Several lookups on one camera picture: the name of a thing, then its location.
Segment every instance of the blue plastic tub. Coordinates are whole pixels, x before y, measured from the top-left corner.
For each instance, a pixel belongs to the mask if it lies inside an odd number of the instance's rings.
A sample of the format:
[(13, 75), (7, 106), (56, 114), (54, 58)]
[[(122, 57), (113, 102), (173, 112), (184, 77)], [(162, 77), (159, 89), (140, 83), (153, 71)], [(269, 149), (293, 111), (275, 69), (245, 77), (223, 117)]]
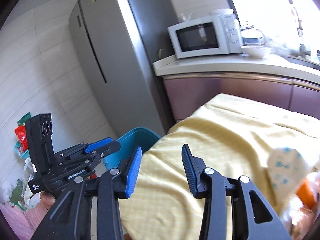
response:
[(149, 150), (159, 139), (159, 135), (147, 128), (134, 128), (117, 140), (121, 144), (120, 150), (103, 158), (103, 164), (107, 171), (112, 168), (116, 168), (122, 159), (131, 156), (137, 146), (141, 147), (143, 154)]

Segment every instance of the window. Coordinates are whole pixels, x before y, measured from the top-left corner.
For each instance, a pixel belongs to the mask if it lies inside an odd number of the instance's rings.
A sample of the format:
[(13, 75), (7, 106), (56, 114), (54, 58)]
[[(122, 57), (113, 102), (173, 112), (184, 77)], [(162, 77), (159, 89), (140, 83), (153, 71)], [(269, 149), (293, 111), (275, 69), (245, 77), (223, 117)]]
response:
[(301, 38), (292, 14), (295, 7), (302, 20), (303, 42), (316, 52), (320, 49), (320, 12), (312, 0), (232, 0), (241, 25), (255, 25), (269, 37), (280, 36), (290, 48), (298, 49)]

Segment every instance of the microwave window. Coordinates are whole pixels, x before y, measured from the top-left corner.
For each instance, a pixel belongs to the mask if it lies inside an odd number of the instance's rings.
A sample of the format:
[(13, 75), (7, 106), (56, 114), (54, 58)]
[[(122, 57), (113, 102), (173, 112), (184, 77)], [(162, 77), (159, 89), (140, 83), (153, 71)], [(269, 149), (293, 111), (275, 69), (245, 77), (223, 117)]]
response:
[(181, 51), (219, 48), (213, 23), (194, 25), (176, 31)]

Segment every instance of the faucet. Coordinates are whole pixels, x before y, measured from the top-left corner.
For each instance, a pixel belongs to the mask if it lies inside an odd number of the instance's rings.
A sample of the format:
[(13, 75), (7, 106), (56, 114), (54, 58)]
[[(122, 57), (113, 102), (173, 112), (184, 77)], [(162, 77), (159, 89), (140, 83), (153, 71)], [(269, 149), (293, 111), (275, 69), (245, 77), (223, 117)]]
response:
[(303, 37), (302, 37), (303, 28), (302, 28), (302, 25), (301, 25), (302, 20), (299, 18), (298, 11), (297, 11), (297, 9), (295, 7), (293, 7), (291, 11), (292, 11), (293, 16), (296, 19), (296, 22), (299, 25), (297, 27), (297, 30), (298, 30), (298, 35), (299, 35), (299, 37), (301, 37), (301, 41), (302, 41), (300, 43), (300, 47), (299, 47), (299, 56), (302, 57), (302, 58), (306, 58), (306, 55), (311, 56), (311, 51), (306, 49), (306, 46), (304, 45), (304, 42), (303, 42)]

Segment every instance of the orange object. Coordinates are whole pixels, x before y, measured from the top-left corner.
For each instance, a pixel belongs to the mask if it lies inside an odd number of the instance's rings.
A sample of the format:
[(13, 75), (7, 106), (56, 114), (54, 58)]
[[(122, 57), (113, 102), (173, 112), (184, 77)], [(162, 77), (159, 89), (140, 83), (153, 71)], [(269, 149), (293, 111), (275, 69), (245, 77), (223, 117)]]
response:
[(300, 188), (297, 190), (297, 195), (303, 204), (307, 205), (310, 209), (313, 208), (316, 201), (307, 179), (303, 181)]

